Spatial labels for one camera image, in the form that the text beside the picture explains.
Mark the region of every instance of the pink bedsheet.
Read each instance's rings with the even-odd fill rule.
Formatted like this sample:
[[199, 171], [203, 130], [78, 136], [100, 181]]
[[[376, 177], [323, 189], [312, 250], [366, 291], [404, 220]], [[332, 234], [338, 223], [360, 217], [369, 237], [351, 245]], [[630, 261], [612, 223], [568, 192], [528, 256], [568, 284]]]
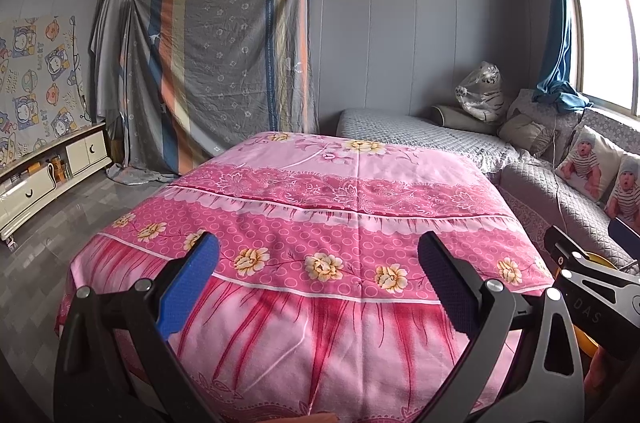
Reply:
[[[59, 321], [77, 287], [119, 291], [155, 277], [207, 230], [220, 240], [220, 262], [170, 342], [215, 410], [243, 422], [320, 411], [350, 422], [410, 421], [467, 343], [418, 265], [417, 241], [430, 229], [511, 291], [552, 283], [469, 160], [268, 132], [98, 233], [71, 263]], [[512, 335], [477, 407], [495, 398], [516, 341]]]

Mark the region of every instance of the blue curtain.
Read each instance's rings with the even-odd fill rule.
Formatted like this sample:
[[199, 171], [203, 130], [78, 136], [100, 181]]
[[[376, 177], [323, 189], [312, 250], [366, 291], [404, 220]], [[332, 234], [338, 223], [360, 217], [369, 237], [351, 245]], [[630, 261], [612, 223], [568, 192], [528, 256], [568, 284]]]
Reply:
[[569, 83], [572, 48], [569, 5], [569, 0], [551, 0], [545, 54], [532, 97], [534, 102], [555, 104], [559, 113], [580, 111], [592, 105]]

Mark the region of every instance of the cushion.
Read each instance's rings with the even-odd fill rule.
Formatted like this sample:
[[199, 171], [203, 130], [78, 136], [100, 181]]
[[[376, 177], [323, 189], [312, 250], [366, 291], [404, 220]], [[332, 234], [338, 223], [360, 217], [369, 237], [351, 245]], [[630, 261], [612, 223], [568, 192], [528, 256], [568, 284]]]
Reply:
[[466, 114], [460, 108], [450, 106], [432, 106], [431, 120], [438, 126], [448, 129], [468, 130], [470, 132], [480, 132], [482, 134], [495, 134], [500, 124], [481, 122], [480, 120]]
[[518, 98], [515, 99], [509, 108], [507, 118], [513, 116], [514, 111], [518, 109], [522, 114], [526, 114], [537, 124], [542, 124], [547, 129], [555, 130], [556, 142], [550, 143], [542, 155], [543, 159], [553, 162], [555, 166], [564, 158], [564, 151], [569, 145], [571, 133], [582, 118], [582, 111], [558, 114], [555, 106], [532, 102], [532, 97], [533, 89], [521, 89]]
[[593, 201], [599, 200], [618, 173], [623, 150], [583, 126], [556, 174]]
[[628, 152], [622, 156], [605, 211], [640, 232], [640, 156]]
[[533, 156], [538, 157], [553, 141], [554, 131], [534, 122], [516, 109], [514, 115], [498, 129], [498, 136], [505, 142], [528, 150]]

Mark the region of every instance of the plastic bag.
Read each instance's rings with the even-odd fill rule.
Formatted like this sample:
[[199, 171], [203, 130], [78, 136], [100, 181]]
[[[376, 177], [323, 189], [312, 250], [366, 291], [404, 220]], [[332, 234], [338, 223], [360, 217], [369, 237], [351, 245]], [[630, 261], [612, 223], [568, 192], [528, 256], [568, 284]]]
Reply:
[[460, 82], [456, 98], [468, 114], [482, 122], [497, 122], [509, 109], [500, 71], [488, 62], [482, 62]]

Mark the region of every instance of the striped cloth cover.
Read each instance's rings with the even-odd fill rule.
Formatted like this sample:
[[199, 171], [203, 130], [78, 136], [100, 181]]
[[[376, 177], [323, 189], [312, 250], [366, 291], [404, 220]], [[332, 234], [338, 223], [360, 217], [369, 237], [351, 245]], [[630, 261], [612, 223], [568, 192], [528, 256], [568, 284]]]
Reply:
[[313, 133], [308, 0], [134, 0], [125, 165], [185, 174], [265, 130]]

